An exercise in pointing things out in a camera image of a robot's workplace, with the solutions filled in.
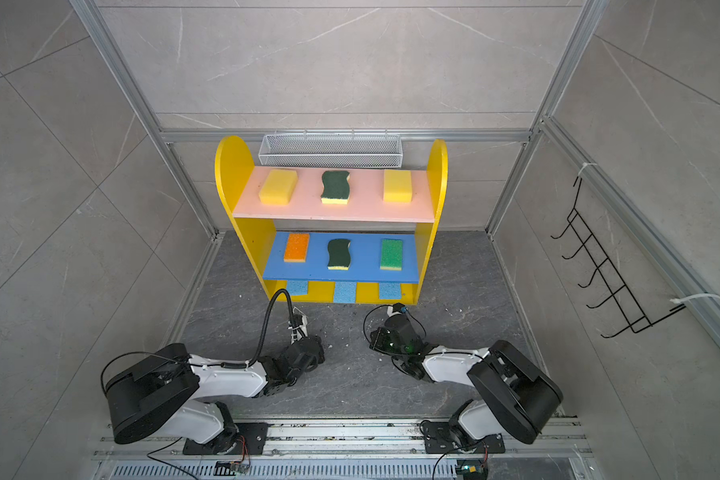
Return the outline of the blue sponge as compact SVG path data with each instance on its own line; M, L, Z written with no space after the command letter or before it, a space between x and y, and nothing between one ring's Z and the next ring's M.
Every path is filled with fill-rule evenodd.
M288 280L286 289L292 297L308 294L309 282L305 280Z
M378 284L378 298L380 300L400 301L402 299L402 286L399 283L381 282Z
M356 302L357 284L355 282L336 282L334 286L333 302L341 304L354 304Z

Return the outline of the light green sponge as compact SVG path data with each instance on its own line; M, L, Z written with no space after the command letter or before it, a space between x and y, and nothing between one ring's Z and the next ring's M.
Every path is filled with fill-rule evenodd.
M381 241L380 269L401 271L403 268L403 241L385 238Z

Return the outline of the dark green sponge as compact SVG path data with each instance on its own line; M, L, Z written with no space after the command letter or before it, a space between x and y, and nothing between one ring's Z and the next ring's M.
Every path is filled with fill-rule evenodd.
M351 192L349 178L350 172L346 170L324 171L321 177L321 202L326 205L346 205Z
M328 241L327 252L329 270L346 271L351 266L351 241L347 238L335 238Z

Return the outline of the orange sponge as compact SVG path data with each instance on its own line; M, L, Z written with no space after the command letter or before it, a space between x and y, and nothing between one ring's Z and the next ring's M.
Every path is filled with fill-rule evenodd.
M304 263L307 259L310 235L308 233L289 233L283 261L286 263Z

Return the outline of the yellow sponge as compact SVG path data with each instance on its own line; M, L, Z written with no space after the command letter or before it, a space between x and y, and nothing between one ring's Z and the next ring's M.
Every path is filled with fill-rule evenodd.
M297 183L298 173L296 171L271 169L259 190L259 200L263 205L288 205Z
M383 201L410 203L413 198L412 173L408 170L385 170L383 175Z

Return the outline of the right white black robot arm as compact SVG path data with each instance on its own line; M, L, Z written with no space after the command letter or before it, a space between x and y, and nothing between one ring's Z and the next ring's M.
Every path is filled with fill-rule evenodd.
M372 351L388 356L398 371L416 380L465 385L479 394L459 407L446 426L423 426L425 437L461 451L504 433L530 445L561 406L560 387L510 342L472 350L430 343L407 306L384 308L387 317L380 326L363 332Z

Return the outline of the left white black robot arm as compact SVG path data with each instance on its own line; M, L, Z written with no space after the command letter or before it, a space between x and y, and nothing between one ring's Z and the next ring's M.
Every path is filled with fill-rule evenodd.
M184 344L170 344L103 386L114 442L127 445L158 434L184 438L186 454L230 452L241 433L221 397L274 395L324 361L321 339L302 328L279 356L243 363L191 355Z

